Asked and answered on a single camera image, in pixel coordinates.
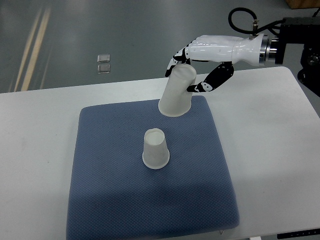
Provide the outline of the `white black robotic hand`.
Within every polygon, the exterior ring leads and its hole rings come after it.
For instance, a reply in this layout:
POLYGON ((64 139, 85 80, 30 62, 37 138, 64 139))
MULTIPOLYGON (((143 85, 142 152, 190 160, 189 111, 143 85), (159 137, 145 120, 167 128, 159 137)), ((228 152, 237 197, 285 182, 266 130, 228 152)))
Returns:
POLYGON ((211 92, 225 83, 234 74, 234 64, 246 62, 252 66, 263 65, 276 57, 276 37, 269 38, 259 33, 248 38, 223 35, 202 35, 179 50, 170 60, 165 76, 169 77, 178 64, 194 62, 220 63, 204 81, 190 85, 187 92, 211 92))

